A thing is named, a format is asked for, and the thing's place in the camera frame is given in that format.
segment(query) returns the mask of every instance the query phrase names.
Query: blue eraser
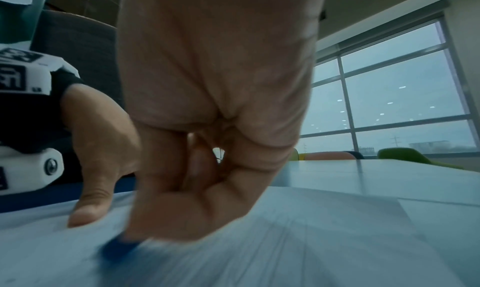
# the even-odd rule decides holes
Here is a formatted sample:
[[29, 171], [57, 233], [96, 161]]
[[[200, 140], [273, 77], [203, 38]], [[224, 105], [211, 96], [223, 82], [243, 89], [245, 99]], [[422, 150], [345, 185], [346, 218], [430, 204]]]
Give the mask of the blue eraser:
[[117, 263], [122, 261], [142, 242], [125, 242], [122, 240], [122, 234], [112, 238], [100, 249], [100, 254], [105, 261]]

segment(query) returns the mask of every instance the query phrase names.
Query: distant building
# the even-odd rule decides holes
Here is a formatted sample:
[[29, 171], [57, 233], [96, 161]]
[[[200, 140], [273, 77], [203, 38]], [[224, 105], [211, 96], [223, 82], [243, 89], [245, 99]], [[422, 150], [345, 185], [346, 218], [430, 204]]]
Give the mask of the distant building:
[[448, 153], [452, 150], [452, 143], [449, 140], [413, 142], [408, 145], [422, 154]]
[[376, 156], [377, 155], [374, 147], [358, 147], [358, 152], [360, 152], [363, 156]]

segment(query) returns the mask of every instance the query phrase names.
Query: large window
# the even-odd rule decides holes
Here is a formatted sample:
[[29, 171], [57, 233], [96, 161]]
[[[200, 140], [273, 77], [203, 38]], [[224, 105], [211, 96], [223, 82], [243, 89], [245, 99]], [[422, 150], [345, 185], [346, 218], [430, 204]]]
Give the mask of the large window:
[[479, 152], [476, 111], [446, 37], [436, 19], [318, 64], [298, 152]]

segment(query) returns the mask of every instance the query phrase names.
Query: power line tower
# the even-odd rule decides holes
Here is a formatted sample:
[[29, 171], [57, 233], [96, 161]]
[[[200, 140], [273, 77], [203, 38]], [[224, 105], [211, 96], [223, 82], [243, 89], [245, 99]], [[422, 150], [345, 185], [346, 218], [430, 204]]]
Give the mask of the power line tower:
[[391, 140], [394, 140], [395, 142], [392, 143], [392, 144], [395, 144], [395, 146], [398, 148], [399, 144], [401, 144], [402, 142], [399, 141], [399, 137], [397, 137], [396, 135], [393, 136], [393, 138], [390, 138]]

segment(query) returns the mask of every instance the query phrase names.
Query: qr code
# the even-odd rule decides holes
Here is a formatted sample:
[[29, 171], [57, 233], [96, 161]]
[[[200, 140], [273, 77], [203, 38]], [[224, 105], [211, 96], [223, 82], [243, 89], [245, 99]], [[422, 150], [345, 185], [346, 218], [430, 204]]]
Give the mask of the qr code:
[[13, 48], [6, 48], [3, 50], [0, 50], [0, 58], [12, 60], [12, 61], [33, 63], [34, 61], [42, 57], [43, 57], [42, 54], [13, 49]]
[[0, 191], [7, 190], [9, 188], [9, 184], [7, 183], [7, 179], [5, 178], [4, 168], [0, 167]]
[[26, 68], [22, 65], [0, 63], [0, 92], [26, 90]]

